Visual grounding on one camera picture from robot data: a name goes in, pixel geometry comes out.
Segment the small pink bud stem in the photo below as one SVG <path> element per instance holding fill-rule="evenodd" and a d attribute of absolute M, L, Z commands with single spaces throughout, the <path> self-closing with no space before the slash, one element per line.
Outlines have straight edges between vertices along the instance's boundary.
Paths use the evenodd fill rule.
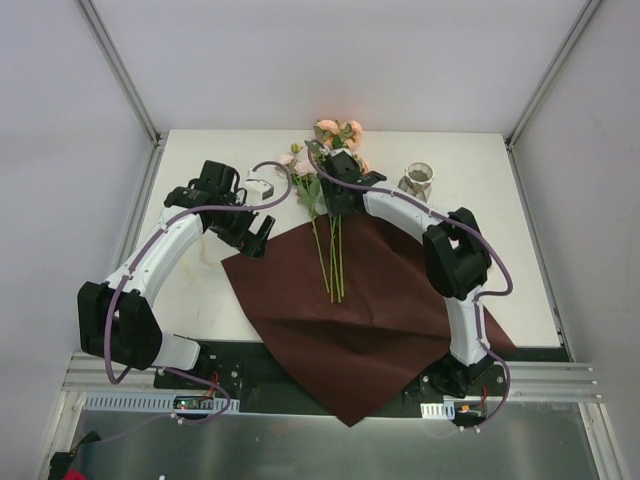
<path fill-rule="evenodd" d="M 365 171 L 361 163 L 348 154 L 340 152 L 329 160 L 328 173 L 344 183 L 360 185 Z M 332 299 L 341 303 L 345 296 L 343 217 L 364 211 L 362 193 L 331 183 L 325 196 L 329 213 L 330 264 Z"/>

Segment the pale pink flower stem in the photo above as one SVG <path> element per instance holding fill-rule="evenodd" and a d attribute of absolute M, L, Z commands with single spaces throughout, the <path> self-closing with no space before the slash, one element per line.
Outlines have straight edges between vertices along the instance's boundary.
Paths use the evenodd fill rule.
<path fill-rule="evenodd" d="M 324 261 L 324 254 L 320 242 L 319 230 L 316 224 L 316 218 L 320 215 L 318 207 L 320 206 L 320 180 L 317 177 L 315 168 L 311 165 L 308 157 L 304 155 L 305 148 L 298 144 L 292 143 L 288 153 L 281 154 L 277 162 L 285 167 L 290 173 L 295 188 L 297 201 L 303 205 L 307 211 L 311 222 L 311 229 L 316 244 L 319 257 L 320 268 L 326 292 L 330 299 L 333 299 L 333 283 Z"/>

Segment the cream printed ribbon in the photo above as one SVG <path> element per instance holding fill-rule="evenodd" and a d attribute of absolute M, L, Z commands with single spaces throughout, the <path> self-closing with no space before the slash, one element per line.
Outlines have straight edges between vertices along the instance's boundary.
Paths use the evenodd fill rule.
<path fill-rule="evenodd" d="M 198 260 L 205 267 L 221 271 L 223 269 L 222 259 L 215 249 L 211 250 L 207 240 L 201 237 L 198 241 Z"/>

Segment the tall peach rose stem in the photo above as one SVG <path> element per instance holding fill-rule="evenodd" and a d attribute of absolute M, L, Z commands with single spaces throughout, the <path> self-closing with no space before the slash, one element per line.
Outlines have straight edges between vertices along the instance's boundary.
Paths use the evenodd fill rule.
<path fill-rule="evenodd" d="M 337 125 L 338 130 L 333 135 L 331 146 L 333 149 L 354 149 L 361 135 L 361 127 L 358 122 L 344 122 Z M 341 303 L 345 295 L 344 270 L 343 270 L 343 244 L 342 244 L 342 218 L 336 216 L 331 222 L 332 233 L 332 260 L 334 264 L 334 278 L 336 286 L 336 299 Z"/>

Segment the beige faceted vase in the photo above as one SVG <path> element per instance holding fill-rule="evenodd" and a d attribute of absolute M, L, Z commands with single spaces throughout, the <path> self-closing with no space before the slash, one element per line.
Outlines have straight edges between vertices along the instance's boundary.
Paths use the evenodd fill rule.
<path fill-rule="evenodd" d="M 424 162 L 409 164 L 398 182 L 398 188 L 427 203 L 432 192 L 434 181 L 433 168 Z"/>

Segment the red wrapping paper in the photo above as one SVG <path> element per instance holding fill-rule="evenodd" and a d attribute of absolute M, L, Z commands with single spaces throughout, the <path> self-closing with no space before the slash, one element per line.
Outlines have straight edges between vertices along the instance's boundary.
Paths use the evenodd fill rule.
<path fill-rule="evenodd" d="M 421 245 L 368 215 L 342 222 L 345 297 L 332 302 L 326 216 L 222 262 L 243 313 L 281 367 L 347 426 L 373 415 L 449 349 L 444 299 Z"/>

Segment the large peach rose stem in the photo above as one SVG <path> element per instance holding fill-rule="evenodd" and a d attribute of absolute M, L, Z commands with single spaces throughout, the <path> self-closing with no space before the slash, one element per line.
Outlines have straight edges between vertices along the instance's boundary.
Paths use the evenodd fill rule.
<path fill-rule="evenodd" d="M 332 149 L 343 145 L 340 124 L 335 120 L 318 120 L 314 126 L 316 140 L 326 148 Z M 329 217 L 329 259 L 330 259 L 330 298 L 332 302 L 341 303 L 345 296 L 344 265 L 342 251 L 342 222 L 340 216 Z"/>

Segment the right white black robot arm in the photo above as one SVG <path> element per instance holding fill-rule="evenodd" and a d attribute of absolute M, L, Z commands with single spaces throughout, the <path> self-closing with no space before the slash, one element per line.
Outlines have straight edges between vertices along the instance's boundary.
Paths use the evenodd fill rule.
<path fill-rule="evenodd" d="M 331 217 L 365 213 L 421 244 L 426 277 L 445 301 L 450 329 L 449 350 L 431 366 L 430 385 L 455 398 L 476 392 L 493 364 L 487 353 L 485 314 L 477 299 L 487 281 L 491 258 L 479 241 L 472 212 L 460 208 L 447 216 L 439 213 L 393 187 L 384 175 L 363 173 L 347 149 L 322 147 L 317 158 Z"/>

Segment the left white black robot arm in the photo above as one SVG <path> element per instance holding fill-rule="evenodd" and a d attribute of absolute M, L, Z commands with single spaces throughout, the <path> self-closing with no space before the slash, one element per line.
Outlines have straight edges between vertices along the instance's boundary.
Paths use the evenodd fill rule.
<path fill-rule="evenodd" d="M 181 257 L 207 232 L 250 258 L 261 258 L 275 224 L 259 210 L 273 204 L 273 185 L 250 170 L 242 179 L 231 166 L 207 160 L 198 177 L 168 193 L 144 242 L 100 283 L 86 282 L 77 295 L 80 345 L 107 365 L 129 369 L 169 367 L 188 388 L 204 387 L 211 365 L 196 340 L 165 333 L 152 307 Z"/>

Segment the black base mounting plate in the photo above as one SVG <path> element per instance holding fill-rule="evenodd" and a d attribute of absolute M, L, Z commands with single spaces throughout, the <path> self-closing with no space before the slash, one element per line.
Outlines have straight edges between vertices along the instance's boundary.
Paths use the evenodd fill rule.
<path fill-rule="evenodd" d="M 251 342 L 207 342 L 204 351 L 211 355 L 208 363 L 212 381 L 224 388 L 232 399 L 239 402 L 242 413 L 320 415 L 330 412 L 291 377 L 265 345 Z M 415 418 L 420 406 L 440 403 L 455 388 L 448 384 L 445 390 L 445 373 L 453 361 L 444 356 L 420 372 L 418 376 L 368 417 Z M 467 404 L 472 410 L 480 410 L 488 416 L 487 399 L 501 398 L 507 392 L 504 368 L 487 358 L 473 369 L 474 379 L 467 382 L 466 396 L 452 398 L 460 406 Z"/>

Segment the red black object corner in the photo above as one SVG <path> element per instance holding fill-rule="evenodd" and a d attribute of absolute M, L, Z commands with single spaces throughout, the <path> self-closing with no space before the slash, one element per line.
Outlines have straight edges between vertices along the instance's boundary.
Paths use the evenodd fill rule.
<path fill-rule="evenodd" d="M 102 438 L 95 431 L 90 431 L 78 443 L 66 452 L 56 452 L 50 462 L 48 469 L 48 480 L 86 480 L 87 476 L 77 469 L 72 468 L 72 463 L 77 457 L 80 449 L 87 445 L 98 443 Z"/>

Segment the shiny metal floor sheet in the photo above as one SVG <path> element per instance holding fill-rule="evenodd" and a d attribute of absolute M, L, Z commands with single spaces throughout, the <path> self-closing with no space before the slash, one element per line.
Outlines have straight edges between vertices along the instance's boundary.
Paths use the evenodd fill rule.
<path fill-rule="evenodd" d="M 228 415 L 179 426 L 139 413 L 86 412 L 74 467 L 89 479 L 594 479 L 578 409 L 510 403 L 479 432 L 446 422 Z"/>

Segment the left aluminium frame post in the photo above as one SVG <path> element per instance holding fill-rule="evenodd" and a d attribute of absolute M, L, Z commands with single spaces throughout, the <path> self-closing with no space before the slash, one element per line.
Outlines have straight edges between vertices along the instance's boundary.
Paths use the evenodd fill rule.
<path fill-rule="evenodd" d="M 75 5 L 146 137 L 154 147 L 157 147 L 161 144 L 162 132 L 153 121 L 95 2 L 76 0 Z"/>

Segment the aluminium frame post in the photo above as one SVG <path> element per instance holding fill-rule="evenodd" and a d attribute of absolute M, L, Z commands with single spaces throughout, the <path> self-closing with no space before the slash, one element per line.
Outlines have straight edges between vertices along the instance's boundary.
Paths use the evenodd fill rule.
<path fill-rule="evenodd" d="M 511 152 L 515 148 L 536 111 L 551 91 L 557 77 L 569 62 L 579 42 L 586 34 L 587 29 L 605 4 L 605 0 L 588 0 L 584 2 L 577 17 L 571 24 L 533 93 L 529 97 L 514 127 L 505 137 L 505 146 L 508 152 Z"/>
<path fill-rule="evenodd" d="M 146 137 L 154 147 L 157 147 L 161 144 L 162 132 L 153 121 L 95 2 L 76 0 L 75 5 Z"/>

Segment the right aluminium frame post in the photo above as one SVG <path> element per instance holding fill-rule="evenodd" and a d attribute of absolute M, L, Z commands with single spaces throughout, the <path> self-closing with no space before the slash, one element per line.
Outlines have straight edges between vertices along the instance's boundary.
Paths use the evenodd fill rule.
<path fill-rule="evenodd" d="M 569 62 L 579 42 L 586 34 L 587 29 L 605 4 L 605 0 L 588 0 L 584 2 L 577 17 L 571 24 L 533 93 L 529 97 L 514 127 L 505 137 L 505 146 L 508 152 L 511 152 L 515 148 L 536 111 L 551 91 L 557 77 Z"/>

